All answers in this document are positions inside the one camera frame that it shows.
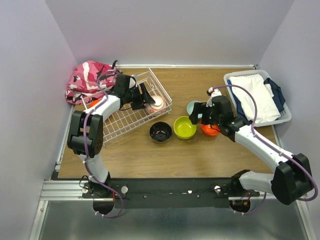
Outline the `light blue ribbed bowl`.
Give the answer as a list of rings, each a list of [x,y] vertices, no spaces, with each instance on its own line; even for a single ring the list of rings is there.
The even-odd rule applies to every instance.
[[[201,101],[199,100],[192,100],[190,101],[187,106],[186,106],[186,111],[187,111],[187,114],[188,114],[188,117],[190,116],[190,114],[192,113],[193,111],[193,107],[194,107],[194,103],[199,103]],[[198,115],[198,120],[200,120],[202,118],[203,114],[199,114]]]

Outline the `white bowl with red pattern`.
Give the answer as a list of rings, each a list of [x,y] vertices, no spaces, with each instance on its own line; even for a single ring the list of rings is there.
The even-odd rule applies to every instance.
[[[146,109],[147,113],[152,116],[158,116],[160,114],[165,113],[166,112],[165,100],[159,95],[153,95],[152,98],[155,101],[155,103],[147,103],[145,105],[145,109]]]

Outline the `yellow-green bowl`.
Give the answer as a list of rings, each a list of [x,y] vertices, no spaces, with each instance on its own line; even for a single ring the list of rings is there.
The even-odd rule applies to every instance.
[[[191,139],[194,135],[181,136],[181,135],[176,134],[176,136],[177,136],[179,139],[181,139],[181,140],[189,140],[189,139]]]
[[[175,120],[173,130],[176,135],[187,137],[195,135],[197,126],[192,125],[188,116],[181,116]]]

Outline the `orange bowl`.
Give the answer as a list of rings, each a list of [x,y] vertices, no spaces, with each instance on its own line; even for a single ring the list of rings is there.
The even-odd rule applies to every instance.
[[[209,137],[214,137],[221,133],[220,128],[217,125],[212,124],[201,124],[201,130]]]
[[[99,106],[99,104],[101,103],[101,99],[97,99],[94,100],[91,104],[90,104],[90,108],[96,108],[97,106]]]

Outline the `beige speckled bowl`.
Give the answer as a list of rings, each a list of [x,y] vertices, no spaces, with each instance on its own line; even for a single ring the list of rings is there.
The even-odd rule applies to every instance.
[[[166,122],[156,122],[149,129],[151,139],[156,143],[165,143],[172,136],[172,128]]]

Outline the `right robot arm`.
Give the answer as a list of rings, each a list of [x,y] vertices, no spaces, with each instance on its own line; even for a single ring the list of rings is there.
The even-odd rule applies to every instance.
[[[257,132],[248,121],[235,117],[226,96],[210,98],[211,103],[196,102],[189,119],[197,124],[202,115],[204,125],[216,125],[220,132],[259,157],[272,170],[271,174],[246,171],[230,183],[230,191],[241,196],[247,190],[272,194],[282,204],[290,205],[316,190],[308,158],[302,153],[294,155],[277,146]]]

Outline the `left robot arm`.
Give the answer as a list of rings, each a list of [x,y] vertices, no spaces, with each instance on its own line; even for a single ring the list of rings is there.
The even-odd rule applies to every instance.
[[[110,192],[119,195],[107,182],[109,171],[105,167],[100,151],[103,147],[103,125],[107,118],[129,104],[132,110],[144,109],[146,104],[156,101],[148,93],[143,83],[137,84],[134,76],[117,73],[110,90],[101,89],[102,99],[85,111],[74,111],[67,138],[67,147],[78,155],[86,171],[88,180],[95,183],[93,191],[101,198]]]

